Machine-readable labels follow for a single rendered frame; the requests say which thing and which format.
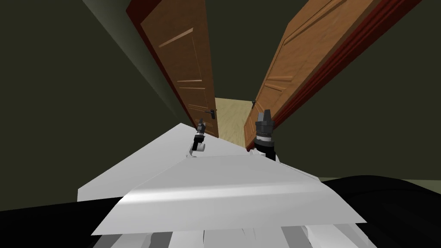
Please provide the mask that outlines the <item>brown wooden door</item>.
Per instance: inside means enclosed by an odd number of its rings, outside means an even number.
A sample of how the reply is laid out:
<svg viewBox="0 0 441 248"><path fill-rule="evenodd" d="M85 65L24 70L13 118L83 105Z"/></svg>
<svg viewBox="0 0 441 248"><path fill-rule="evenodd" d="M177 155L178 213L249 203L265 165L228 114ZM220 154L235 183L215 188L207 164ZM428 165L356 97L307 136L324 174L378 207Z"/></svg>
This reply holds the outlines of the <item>brown wooden door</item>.
<svg viewBox="0 0 441 248"><path fill-rule="evenodd" d="M258 114L272 118L319 70L381 0L308 0L288 23L244 125L245 145L256 135Z"/></svg>
<svg viewBox="0 0 441 248"><path fill-rule="evenodd" d="M192 121L218 137L214 82L205 0L161 0L142 28L176 88Z"/></svg>

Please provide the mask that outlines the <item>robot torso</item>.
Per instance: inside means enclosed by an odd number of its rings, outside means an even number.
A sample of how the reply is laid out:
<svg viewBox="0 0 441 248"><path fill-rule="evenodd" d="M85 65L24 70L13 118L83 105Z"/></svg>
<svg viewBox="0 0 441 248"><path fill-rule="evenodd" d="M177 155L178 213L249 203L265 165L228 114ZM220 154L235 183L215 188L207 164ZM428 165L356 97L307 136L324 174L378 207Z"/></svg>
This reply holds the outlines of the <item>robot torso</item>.
<svg viewBox="0 0 441 248"><path fill-rule="evenodd" d="M120 198L94 235L114 247L171 232L169 248L376 248L364 219L317 177L178 124L78 189Z"/></svg>

